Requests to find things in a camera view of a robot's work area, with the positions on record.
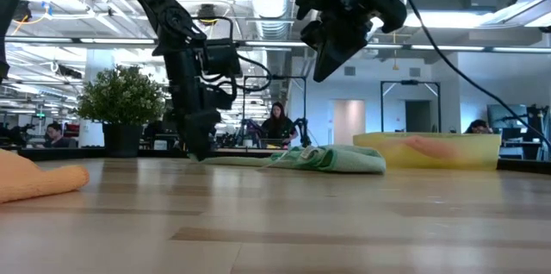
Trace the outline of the person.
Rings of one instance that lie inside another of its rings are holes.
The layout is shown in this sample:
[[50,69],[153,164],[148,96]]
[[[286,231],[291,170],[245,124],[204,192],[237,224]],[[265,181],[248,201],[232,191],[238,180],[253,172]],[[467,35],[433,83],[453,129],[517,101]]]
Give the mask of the person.
[[264,139],[274,145],[287,147],[298,136],[294,123],[286,116],[282,103],[273,103],[270,117],[261,125]]
[[493,130],[484,120],[477,119],[472,121],[465,131],[465,134],[492,134]]
[[46,127],[45,148],[76,148],[77,142],[73,138],[64,137],[61,125],[53,122]]

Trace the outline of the green plant in black pot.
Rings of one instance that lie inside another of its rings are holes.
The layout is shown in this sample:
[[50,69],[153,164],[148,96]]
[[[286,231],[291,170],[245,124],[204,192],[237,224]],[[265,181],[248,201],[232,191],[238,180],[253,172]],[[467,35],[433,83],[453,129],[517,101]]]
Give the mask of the green plant in black pot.
[[161,84],[137,66],[98,72],[77,98],[76,114],[101,125],[106,154],[113,158],[137,157],[144,126],[163,112]]

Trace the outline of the pink microfiber towel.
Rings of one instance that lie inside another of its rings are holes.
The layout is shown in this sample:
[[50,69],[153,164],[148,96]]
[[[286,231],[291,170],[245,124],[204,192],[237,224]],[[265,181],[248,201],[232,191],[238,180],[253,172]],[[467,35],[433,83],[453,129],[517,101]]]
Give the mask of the pink microfiber towel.
[[458,155],[458,151],[453,145],[442,140],[426,138],[420,135],[390,140],[387,144],[390,147],[408,146],[425,156],[435,159],[453,159]]

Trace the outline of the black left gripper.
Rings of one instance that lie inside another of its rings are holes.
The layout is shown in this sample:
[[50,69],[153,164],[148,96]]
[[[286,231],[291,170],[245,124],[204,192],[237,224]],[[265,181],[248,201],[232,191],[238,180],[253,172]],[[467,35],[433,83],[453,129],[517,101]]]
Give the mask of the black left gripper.
[[215,125],[221,122],[220,109],[229,110],[237,90],[229,93],[218,85],[174,86],[174,117],[178,130],[184,130],[184,143],[191,158],[209,158],[214,147]]

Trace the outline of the grey computer monitor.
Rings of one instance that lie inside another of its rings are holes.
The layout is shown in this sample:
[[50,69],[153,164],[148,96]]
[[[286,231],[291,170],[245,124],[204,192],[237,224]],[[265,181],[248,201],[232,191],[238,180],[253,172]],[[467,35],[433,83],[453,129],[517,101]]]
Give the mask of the grey computer monitor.
[[500,134],[502,140],[521,140],[527,128],[518,120],[526,121],[527,107],[522,104],[510,105],[510,112],[500,104],[489,104],[486,113],[489,127],[495,134]]

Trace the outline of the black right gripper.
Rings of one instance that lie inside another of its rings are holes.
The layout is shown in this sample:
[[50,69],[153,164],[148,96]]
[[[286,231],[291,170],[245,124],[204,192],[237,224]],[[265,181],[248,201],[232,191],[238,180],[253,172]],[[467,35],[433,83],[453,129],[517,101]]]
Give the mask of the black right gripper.
[[311,11],[318,15],[300,31],[300,39],[317,52],[313,80],[321,83],[368,44],[366,36],[372,23],[366,15],[308,5],[300,8],[300,19]]

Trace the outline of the orange microfiber towel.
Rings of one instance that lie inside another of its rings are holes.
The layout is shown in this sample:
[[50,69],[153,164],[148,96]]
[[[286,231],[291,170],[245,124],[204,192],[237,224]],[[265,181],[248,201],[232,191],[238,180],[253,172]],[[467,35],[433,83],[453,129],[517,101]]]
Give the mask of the orange microfiber towel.
[[81,165],[44,171],[30,159],[0,149],[0,203],[63,194],[89,181],[90,174]]

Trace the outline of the black metal station frame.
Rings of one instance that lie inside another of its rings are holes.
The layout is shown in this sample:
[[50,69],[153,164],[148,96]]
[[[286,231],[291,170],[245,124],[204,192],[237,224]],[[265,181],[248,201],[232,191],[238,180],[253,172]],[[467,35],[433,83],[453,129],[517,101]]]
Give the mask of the black metal station frame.
[[303,82],[302,96],[303,96],[303,116],[301,118],[306,118],[306,92],[307,92],[307,76],[285,76],[285,75],[265,75],[265,76],[249,76],[244,75],[244,84],[246,84],[249,78],[265,78],[267,80],[267,85],[270,85],[273,80],[287,80],[287,79],[300,79]]
[[380,81],[380,114],[381,114],[381,132],[385,131],[385,122],[384,122],[384,98],[387,93],[389,93],[392,88],[397,85],[410,85],[417,86],[423,85],[426,89],[431,91],[437,98],[437,129],[438,133],[443,131],[442,125],[442,97],[441,97],[441,85],[439,82],[432,81],[419,81],[415,79],[406,79],[406,80],[382,80]]

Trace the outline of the green microfiber towel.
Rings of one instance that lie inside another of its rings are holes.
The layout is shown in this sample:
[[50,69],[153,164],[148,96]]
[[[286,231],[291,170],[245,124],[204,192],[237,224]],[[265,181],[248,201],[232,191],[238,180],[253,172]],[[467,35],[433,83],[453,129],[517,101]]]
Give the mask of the green microfiber towel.
[[387,170],[386,160],[377,150],[346,145],[306,148],[295,146],[284,153],[272,153],[265,158],[225,156],[203,160],[193,157],[193,160],[203,165],[236,165],[336,173],[384,175]]

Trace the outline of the yellow translucent plastic bin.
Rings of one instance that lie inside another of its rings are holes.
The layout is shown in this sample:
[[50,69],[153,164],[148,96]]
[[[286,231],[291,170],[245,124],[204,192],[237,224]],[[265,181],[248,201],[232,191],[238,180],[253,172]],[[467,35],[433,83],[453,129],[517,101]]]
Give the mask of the yellow translucent plastic bin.
[[[453,145],[458,155],[453,159],[435,159],[419,153],[408,146],[390,147],[390,140],[420,135]],[[355,146],[377,150],[389,168],[403,169],[453,169],[494,171],[497,169],[501,137],[497,134],[450,134],[450,133],[369,133],[353,137]]]

